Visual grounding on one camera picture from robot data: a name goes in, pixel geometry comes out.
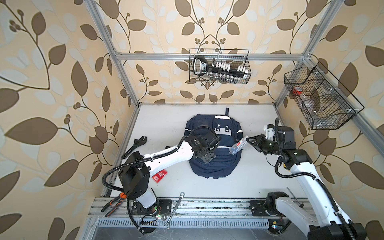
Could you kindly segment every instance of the silver wrench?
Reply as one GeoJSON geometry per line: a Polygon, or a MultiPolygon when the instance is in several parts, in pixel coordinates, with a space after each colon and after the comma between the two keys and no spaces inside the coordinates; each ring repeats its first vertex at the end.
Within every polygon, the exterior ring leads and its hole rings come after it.
{"type": "Polygon", "coordinates": [[[181,203],[181,199],[184,197],[184,193],[180,193],[180,197],[179,197],[179,200],[177,201],[176,205],[175,205],[175,208],[173,209],[172,213],[170,214],[168,220],[166,221],[166,223],[164,224],[164,227],[167,227],[167,230],[169,229],[169,223],[171,222],[173,216],[175,215],[176,213],[176,210],[177,208],[179,207],[180,203],[181,203]]]}

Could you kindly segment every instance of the pliers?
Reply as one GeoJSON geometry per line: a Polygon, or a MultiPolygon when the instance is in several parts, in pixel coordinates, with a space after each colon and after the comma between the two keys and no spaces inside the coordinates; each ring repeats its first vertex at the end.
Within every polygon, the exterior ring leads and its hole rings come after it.
{"type": "Polygon", "coordinates": [[[142,136],[140,139],[135,139],[135,142],[133,143],[133,146],[128,149],[128,151],[126,151],[122,156],[121,158],[127,158],[132,152],[133,150],[135,150],[135,148],[141,146],[141,145],[144,145],[145,143],[147,143],[147,137],[145,136],[142,136]]]}
{"type": "Polygon", "coordinates": [[[107,203],[102,209],[101,209],[101,212],[104,212],[109,206],[112,206],[112,203],[114,203],[115,201],[119,200],[116,205],[105,215],[105,217],[108,217],[109,215],[111,215],[117,208],[118,206],[124,201],[124,199],[127,198],[127,195],[125,195],[123,192],[120,193],[119,196],[115,197],[114,199],[112,199],[109,203],[107,203]]]}

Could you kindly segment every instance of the red card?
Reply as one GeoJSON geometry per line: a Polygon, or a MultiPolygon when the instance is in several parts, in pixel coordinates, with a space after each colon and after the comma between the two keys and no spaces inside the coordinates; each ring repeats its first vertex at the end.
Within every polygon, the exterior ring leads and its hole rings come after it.
{"type": "Polygon", "coordinates": [[[156,173],[155,175],[152,176],[152,179],[156,182],[156,183],[159,183],[160,180],[165,176],[167,175],[167,171],[165,171],[164,169],[161,170],[160,172],[156,173]]]}

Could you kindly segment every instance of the black wire basket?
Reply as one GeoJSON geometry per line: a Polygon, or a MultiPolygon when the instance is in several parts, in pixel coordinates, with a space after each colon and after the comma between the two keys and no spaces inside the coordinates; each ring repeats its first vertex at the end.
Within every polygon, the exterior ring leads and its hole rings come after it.
{"type": "Polygon", "coordinates": [[[189,79],[217,83],[247,84],[251,77],[249,50],[202,49],[189,50],[189,79]]]}
{"type": "Polygon", "coordinates": [[[339,129],[364,109],[361,102],[321,62],[315,67],[301,67],[284,74],[284,84],[311,129],[339,129]],[[337,86],[333,86],[326,75],[334,78],[337,86]]]}

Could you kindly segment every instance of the wallpaper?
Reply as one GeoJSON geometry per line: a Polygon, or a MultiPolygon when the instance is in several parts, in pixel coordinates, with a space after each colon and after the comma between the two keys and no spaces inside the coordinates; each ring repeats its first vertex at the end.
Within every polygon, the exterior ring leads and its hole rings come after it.
{"type": "Polygon", "coordinates": [[[142,103],[273,103],[284,85],[292,61],[250,61],[248,84],[228,84],[189,79],[185,61],[127,60],[124,67],[142,103]]]}
{"type": "Polygon", "coordinates": [[[182,48],[302,53],[327,0],[96,0],[122,53],[182,48]]]}
{"type": "MultiPolygon", "coordinates": [[[[360,114],[382,133],[383,13],[381,0],[345,1],[313,53],[363,103],[360,114]]],[[[335,131],[309,130],[289,96],[279,111],[295,130],[296,147],[308,152],[338,204],[365,226],[370,240],[384,239],[384,158],[352,121],[335,131]]]]}
{"type": "Polygon", "coordinates": [[[133,106],[80,1],[0,0],[0,239],[73,240],[133,106]]]}

